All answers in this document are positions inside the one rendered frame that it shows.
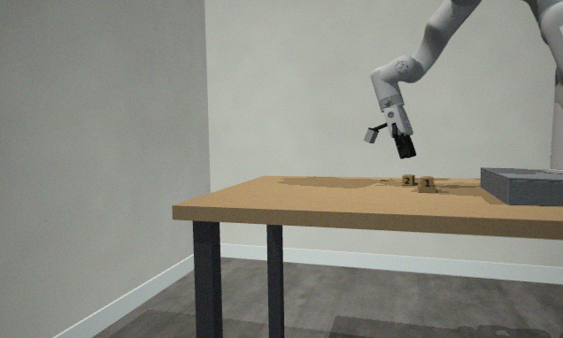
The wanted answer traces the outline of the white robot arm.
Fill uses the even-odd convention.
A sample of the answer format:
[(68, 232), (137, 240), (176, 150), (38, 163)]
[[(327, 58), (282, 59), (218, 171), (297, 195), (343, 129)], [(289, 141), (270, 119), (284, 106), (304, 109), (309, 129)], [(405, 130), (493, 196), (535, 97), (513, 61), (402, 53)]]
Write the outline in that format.
[[(371, 81), (381, 110), (392, 104), (404, 102), (397, 82), (414, 83), (420, 80), (437, 61), (448, 41), (481, 1), (444, 0), (428, 20), (422, 42), (411, 57), (400, 56), (371, 72)], [(543, 168), (543, 172), (563, 174), (563, 0), (522, 1), (530, 6), (541, 36), (547, 45), (549, 43), (548, 46), (557, 65), (551, 166)], [(559, 4), (561, 2), (562, 4)], [(554, 7), (552, 7), (553, 5)], [(550, 8), (552, 9), (547, 12)], [(547, 14), (545, 14), (546, 12)]]

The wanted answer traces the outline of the tan cube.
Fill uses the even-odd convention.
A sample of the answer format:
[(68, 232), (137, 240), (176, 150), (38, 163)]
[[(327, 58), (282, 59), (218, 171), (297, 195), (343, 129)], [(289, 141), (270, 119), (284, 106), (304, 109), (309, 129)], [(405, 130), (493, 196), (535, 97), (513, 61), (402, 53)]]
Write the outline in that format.
[(422, 187), (434, 187), (433, 176), (421, 176), (421, 186)]
[(415, 185), (415, 175), (405, 174), (403, 175), (403, 186), (413, 186)]

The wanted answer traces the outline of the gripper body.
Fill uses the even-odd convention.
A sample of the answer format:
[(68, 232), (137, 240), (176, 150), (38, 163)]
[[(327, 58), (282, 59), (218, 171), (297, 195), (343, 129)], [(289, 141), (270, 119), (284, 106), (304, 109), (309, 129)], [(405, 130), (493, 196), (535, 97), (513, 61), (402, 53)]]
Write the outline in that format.
[(389, 132), (392, 138), (394, 138), (392, 136), (392, 124), (396, 123), (397, 124), (397, 134), (401, 135), (412, 135), (413, 134), (413, 129), (412, 126), (410, 124), (410, 121), (407, 117), (407, 114), (405, 112), (404, 106), (405, 103), (399, 103), (399, 104), (392, 104), (384, 109), (382, 109), (382, 112), (384, 112), (385, 114), (385, 118), (387, 121), (387, 125), (389, 128)]

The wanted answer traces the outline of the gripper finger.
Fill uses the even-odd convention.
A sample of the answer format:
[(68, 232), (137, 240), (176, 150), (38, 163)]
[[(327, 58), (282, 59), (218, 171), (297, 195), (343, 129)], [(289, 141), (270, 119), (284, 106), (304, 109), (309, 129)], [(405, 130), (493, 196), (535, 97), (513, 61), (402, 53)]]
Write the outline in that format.
[(405, 135), (405, 144), (407, 144), (408, 149), (410, 151), (411, 156), (410, 157), (415, 157), (416, 156), (416, 152), (413, 146), (413, 142), (412, 139), (410, 137), (410, 135)]
[(393, 135), (394, 140), (396, 142), (397, 151), (398, 151), (400, 158), (403, 159), (403, 158), (406, 158), (406, 157), (410, 157), (411, 156), (410, 151), (408, 149), (407, 144), (405, 144), (405, 136), (404, 136), (404, 134), (401, 134), (401, 135), (397, 134), (397, 124), (396, 123), (392, 124), (392, 135)]

